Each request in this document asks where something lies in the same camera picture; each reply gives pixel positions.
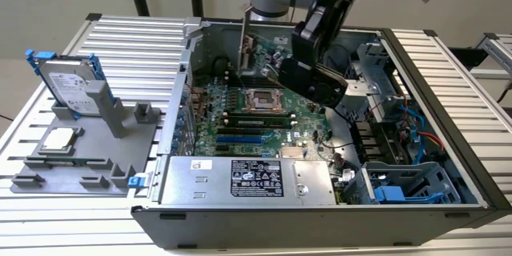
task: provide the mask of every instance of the blue tab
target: blue tab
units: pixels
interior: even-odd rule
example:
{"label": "blue tab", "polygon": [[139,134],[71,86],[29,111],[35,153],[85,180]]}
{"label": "blue tab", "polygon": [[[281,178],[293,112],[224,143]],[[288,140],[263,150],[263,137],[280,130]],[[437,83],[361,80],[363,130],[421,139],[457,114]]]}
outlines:
{"label": "blue tab", "polygon": [[32,57],[33,56],[33,49],[27,49],[25,56]]}
{"label": "blue tab", "polygon": [[139,188],[140,177],[132,176],[128,179],[128,188]]}
{"label": "blue tab", "polygon": [[380,186],[375,191],[375,198],[379,202],[403,202],[405,196],[403,195],[400,186]]}
{"label": "blue tab", "polygon": [[55,53],[53,51],[40,51],[33,57],[39,59],[52,60],[56,57],[56,55],[57,53]]}
{"label": "blue tab", "polygon": [[132,176],[128,179],[128,188],[144,188],[145,177]]}

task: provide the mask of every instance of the white wall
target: white wall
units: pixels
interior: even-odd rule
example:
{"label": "white wall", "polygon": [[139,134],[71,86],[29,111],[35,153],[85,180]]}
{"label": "white wall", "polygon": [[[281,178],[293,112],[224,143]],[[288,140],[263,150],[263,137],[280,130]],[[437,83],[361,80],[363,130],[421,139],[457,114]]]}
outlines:
{"label": "white wall", "polygon": [[[152,16],[185,17],[192,14],[191,0],[147,1]],[[204,0],[205,16],[241,18],[248,2]],[[63,50],[89,12],[136,15],[133,0],[0,0],[0,61],[21,59],[28,47]],[[305,14],[299,11],[295,15],[297,21]],[[509,0],[432,0],[428,4],[421,0],[359,0],[347,24],[433,29],[447,44],[469,46],[483,32],[512,32],[511,15]],[[9,77],[7,73],[0,74],[0,81],[8,83],[8,87],[20,89],[17,86],[25,87],[27,83],[36,83],[37,79],[28,76],[24,70],[19,73],[11,70]],[[491,85],[492,91],[503,87],[501,83],[491,82],[487,85]],[[25,98],[28,95],[13,100],[20,102],[13,104],[16,109],[21,107]]]}

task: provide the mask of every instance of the cpu socket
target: cpu socket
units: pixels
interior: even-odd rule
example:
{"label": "cpu socket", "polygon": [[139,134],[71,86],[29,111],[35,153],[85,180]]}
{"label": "cpu socket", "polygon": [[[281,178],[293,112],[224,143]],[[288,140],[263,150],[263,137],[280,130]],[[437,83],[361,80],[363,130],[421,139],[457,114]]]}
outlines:
{"label": "cpu socket", "polygon": [[248,89],[244,110],[263,113],[283,113],[283,92],[279,89]]}

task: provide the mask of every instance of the hard drive label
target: hard drive label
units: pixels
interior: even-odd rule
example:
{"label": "hard drive label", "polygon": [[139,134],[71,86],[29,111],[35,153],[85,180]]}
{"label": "hard drive label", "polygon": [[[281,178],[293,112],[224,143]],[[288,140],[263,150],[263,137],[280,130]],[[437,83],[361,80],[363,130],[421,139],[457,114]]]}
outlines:
{"label": "hard drive label", "polygon": [[53,87],[64,98],[65,103],[63,105],[79,113],[99,113],[93,99],[85,94],[87,82],[84,78],[69,73],[49,73],[49,78]]}

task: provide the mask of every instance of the warning label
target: warning label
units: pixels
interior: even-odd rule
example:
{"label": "warning label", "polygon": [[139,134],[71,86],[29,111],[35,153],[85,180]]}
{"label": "warning label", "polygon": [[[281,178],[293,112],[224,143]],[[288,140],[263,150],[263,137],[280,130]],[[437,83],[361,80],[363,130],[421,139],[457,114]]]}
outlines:
{"label": "warning label", "polygon": [[235,197],[284,197],[281,162],[232,160],[231,194]]}

